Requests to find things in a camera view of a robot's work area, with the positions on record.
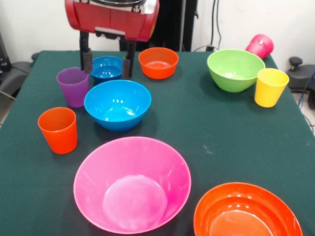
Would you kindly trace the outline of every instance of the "plastic bowl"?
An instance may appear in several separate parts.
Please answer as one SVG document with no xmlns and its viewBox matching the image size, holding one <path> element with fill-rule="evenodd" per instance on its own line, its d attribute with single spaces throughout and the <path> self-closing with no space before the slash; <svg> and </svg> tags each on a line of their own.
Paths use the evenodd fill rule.
<svg viewBox="0 0 315 236">
<path fill-rule="evenodd" d="M 141 84 L 128 80 L 112 80 L 91 89 L 84 106 L 104 128 L 124 132 L 136 126 L 151 104 L 150 92 Z"/>
<path fill-rule="evenodd" d="M 117 57 L 99 57 L 93 59 L 91 76 L 98 82 L 117 80 L 122 76 L 123 60 Z"/>
<path fill-rule="evenodd" d="M 81 164 L 74 199 L 95 226 L 118 234 L 156 229 L 184 207 L 191 176 L 171 146 L 145 137 L 108 142 Z"/>
<path fill-rule="evenodd" d="M 299 222 L 276 195 L 248 183 L 226 183 L 208 191 L 193 218 L 196 236 L 302 236 Z"/>
<path fill-rule="evenodd" d="M 166 79 L 176 70 L 179 57 L 168 48 L 149 48 L 139 54 L 143 73 L 152 79 Z"/>
<path fill-rule="evenodd" d="M 265 63 L 258 56 L 237 49 L 225 49 L 208 57 L 210 74 L 216 84 L 227 92 L 241 92 L 257 80 Z"/>
</svg>

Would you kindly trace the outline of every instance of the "black knob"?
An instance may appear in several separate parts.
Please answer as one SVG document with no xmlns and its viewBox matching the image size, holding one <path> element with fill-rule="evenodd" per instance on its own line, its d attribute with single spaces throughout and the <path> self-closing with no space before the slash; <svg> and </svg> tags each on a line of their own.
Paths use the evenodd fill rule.
<svg viewBox="0 0 315 236">
<path fill-rule="evenodd" d="M 301 58 L 298 58 L 298 57 L 291 57 L 289 59 L 289 62 L 292 66 L 296 67 L 296 66 L 299 66 L 300 64 L 302 64 L 303 60 Z"/>
</svg>

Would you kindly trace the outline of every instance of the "dark green table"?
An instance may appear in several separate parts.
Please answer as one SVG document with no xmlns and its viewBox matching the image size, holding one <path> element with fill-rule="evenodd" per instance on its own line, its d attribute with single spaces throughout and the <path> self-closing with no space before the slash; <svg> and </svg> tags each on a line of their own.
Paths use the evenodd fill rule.
<svg viewBox="0 0 315 236">
<path fill-rule="evenodd" d="M 123 56 L 123 53 L 95 52 Z M 143 121 L 127 133 L 95 124 L 84 108 L 77 114 L 78 147 L 53 154 L 37 118 L 66 106 L 56 82 L 64 68 L 79 65 L 78 52 L 43 52 L 0 130 L 0 235 L 106 236 L 77 209 L 74 175 L 84 158 L 101 144 L 126 136 L 148 136 L 178 150 L 187 161 L 192 190 L 183 210 L 147 236 L 192 236 L 193 213 L 201 196 L 225 182 L 249 182 L 281 197 L 298 217 L 304 234 L 315 234 L 315 139 L 289 90 L 277 106 L 264 109 L 253 100 L 254 86 L 228 93 L 212 81 L 207 53 L 180 53 L 175 75 L 146 78 L 135 63 L 134 80 L 152 94 Z M 275 67 L 273 60 L 266 60 Z"/>
</svg>

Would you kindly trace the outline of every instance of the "white wall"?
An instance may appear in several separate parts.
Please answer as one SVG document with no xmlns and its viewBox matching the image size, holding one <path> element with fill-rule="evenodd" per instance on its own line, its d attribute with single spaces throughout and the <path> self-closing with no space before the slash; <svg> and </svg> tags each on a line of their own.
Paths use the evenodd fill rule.
<svg viewBox="0 0 315 236">
<path fill-rule="evenodd" d="M 198 0 L 192 49 L 210 43 L 212 0 Z M 315 63 L 315 0 L 220 0 L 221 49 L 245 49 L 258 33 L 275 44 L 277 66 L 288 69 L 288 58 L 299 56 Z M 214 45 L 218 44 L 216 33 Z"/>
<path fill-rule="evenodd" d="M 192 49 L 210 43 L 212 0 L 199 0 Z M 221 48 L 246 48 L 257 33 L 270 36 L 280 69 L 290 56 L 315 63 L 315 0 L 220 0 Z M 41 50 L 78 50 L 79 32 L 66 18 L 64 0 L 0 0 L 0 31 L 13 62 Z M 117 40 L 90 36 L 93 50 L 118 50 Z M 216 34 L 214 43 L 218 42 Z"/>
<path fill-rule="evenodd" d="M 79 32 L 68 23 L 64 0 L 0 0 L 0 31 L 12 62 L 41 50 L 78 50 Z M 92 50 L 119 50 L 117 40 L 90 35 Z"/>
</svg>

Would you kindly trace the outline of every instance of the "green bowl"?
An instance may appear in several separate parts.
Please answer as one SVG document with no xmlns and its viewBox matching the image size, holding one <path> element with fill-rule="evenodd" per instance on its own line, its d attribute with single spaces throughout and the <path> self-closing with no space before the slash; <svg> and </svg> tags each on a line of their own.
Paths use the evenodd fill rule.
<svg viewBox="0 0 315 236">
<path fill-rule="evenodd" d="M 216 84 L 227 92 L 241 92 L 257 80 L 265 63 L 255 54 L 238 49 L 224 49 L 208 57 L 210 74 Z"/>
</svg>

